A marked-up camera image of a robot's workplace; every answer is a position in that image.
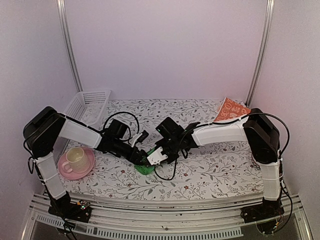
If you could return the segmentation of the orange rabbit pattern towel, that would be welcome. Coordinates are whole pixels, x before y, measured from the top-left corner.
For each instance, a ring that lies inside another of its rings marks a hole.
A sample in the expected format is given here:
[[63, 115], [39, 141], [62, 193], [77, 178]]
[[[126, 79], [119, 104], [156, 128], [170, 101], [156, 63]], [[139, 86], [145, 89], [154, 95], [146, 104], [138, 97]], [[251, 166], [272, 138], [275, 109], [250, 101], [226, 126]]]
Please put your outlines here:
[[251, 109], [244, 104], [234, 101], [225, 97], [220, 107], [218, 108], [217, 115], [214, 122], [226, 122], [228, 120], [237, 119], [251, 112]]

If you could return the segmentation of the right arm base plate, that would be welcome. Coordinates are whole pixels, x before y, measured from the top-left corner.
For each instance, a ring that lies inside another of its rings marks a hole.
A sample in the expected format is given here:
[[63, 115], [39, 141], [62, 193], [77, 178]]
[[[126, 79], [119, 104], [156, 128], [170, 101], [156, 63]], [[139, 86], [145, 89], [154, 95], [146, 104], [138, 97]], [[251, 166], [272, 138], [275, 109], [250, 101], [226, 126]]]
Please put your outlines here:
[[243, 207], [240, 216], [245, 223], [251, 223], [274, 218], [284, 213], [284, 208], [280, 203], [271, 201]]

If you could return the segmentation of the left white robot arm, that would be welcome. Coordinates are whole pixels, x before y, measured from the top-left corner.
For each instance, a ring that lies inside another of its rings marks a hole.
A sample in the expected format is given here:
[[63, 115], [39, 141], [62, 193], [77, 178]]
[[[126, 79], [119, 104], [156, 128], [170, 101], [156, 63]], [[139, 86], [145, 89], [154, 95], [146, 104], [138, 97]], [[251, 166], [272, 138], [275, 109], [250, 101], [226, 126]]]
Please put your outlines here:
[[57, 200], [54, 207], [63, 217], [70, 217], [75, 210], [74, 205], [63, 198], [67, 191], [58, 176], [53, 157], [57, 139], [72, 140], [102, 153], [122, 157], [134, 165], [147, 166], [147, 153], [123, 139], [127, 129], [126, 124], [114, 119], [107, 128], [97, 130], [58, 113], [50, 106], [45, 107], [23, 128], [23, 146], [34, 159], [35, 169], [47, 192]]

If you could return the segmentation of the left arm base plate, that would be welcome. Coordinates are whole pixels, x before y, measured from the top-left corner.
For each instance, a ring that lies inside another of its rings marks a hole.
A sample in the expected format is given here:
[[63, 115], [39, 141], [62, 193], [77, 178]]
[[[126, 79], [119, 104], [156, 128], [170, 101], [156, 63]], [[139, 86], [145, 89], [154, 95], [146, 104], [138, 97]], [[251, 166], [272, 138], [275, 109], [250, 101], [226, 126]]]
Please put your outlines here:
[[71, 203], [69, 200], [56, 200], [50, 203], [48, 213], [65, 220], [88, 223], [91, 218], [92, 208], [90, 206], [83, 207], [77, 203]]

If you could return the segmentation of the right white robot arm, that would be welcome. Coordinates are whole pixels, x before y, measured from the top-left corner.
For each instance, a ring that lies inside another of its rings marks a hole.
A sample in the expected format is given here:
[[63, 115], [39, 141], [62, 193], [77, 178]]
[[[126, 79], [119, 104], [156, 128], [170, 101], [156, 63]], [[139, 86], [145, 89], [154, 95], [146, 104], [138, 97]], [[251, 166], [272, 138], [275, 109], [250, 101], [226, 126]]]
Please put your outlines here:
[[276, 200], [281, 195], [280, 132], [270, 121], [271, 115], [254, 108], [251, 113], [229, 121], [200, 124], [186, 128], [172, 118], [165, 118], [155, 129], [162, 136], [147, 157], [151, 165], [163, 161], [173, 162], [193, 148], [224, 142], [247, 142], [253, 158], [260, 165], [263, 182], [263, 198], [258, 213], [269, 218], [278, 210]]

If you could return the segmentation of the green microfiber towel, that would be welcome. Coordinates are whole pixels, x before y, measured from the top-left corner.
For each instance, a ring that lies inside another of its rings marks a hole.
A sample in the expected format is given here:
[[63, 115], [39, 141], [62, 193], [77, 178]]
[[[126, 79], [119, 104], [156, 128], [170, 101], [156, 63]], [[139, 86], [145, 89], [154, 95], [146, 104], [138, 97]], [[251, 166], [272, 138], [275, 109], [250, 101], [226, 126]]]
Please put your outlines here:
[[136, 160], [134, 162], [135, 169], [142, 175], [149, 175], [151, 174], [155, 166], [151, 165], [148, 156], [155, 151], [155, 148], [150, 149], [149, 151], [145, 151], [143, 149], [139, 150], [137, 156], [135, 157]]

